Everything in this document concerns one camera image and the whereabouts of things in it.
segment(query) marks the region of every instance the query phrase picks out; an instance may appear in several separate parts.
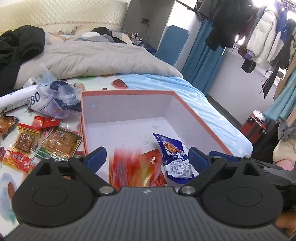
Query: gray comforter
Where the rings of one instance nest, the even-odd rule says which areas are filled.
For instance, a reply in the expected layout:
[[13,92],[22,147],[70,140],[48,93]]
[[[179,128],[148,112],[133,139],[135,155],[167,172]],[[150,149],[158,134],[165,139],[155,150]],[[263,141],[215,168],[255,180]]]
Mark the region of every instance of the gray comforter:
[[58,80],[107,74],[182,77],[177,69],[142,47],[88,41],[46,41],[42,54],[21,65],[15,88],[22,87],[41,63],[44,63]]

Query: quilted headboard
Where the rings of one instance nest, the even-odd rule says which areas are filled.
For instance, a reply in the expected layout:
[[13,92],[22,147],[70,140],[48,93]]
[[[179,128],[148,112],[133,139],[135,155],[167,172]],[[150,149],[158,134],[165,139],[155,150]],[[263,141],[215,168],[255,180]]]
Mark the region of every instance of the quilted headboard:
[[127,5],[116,0],[24,0],[0,7],[0,34],[22,25],[52,34],[73,34],[82,24],[120,31]]

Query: blue bedsheet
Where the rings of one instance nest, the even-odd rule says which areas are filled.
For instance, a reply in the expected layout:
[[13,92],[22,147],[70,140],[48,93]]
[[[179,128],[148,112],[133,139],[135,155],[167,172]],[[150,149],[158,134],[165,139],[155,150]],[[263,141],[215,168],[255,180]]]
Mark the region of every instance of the blue bedsheet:
[[208,102],[202,92],[186,80],[150,74],[125,74],[118,78],[132,90],[175,91],[215,132],[233,155],[243,157],[252,153],[251,142]]

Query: blue chair back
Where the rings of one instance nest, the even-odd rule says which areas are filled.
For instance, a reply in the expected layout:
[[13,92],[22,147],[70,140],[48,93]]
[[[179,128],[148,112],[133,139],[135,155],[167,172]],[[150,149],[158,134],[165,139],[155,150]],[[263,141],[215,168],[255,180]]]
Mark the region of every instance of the blue chair back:
[[155,56],[160,60],[175,66],[188,36],[188,30],[174,25],[169,26]]

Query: power outlet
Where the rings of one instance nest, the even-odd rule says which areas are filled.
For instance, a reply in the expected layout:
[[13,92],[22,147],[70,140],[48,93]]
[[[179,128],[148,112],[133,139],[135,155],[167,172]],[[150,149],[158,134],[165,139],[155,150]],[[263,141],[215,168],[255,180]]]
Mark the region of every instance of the power outlet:
[[141,23],[142,24],[147,24],[147,23],[149,23],[149,20],[147,18],[142,18]]

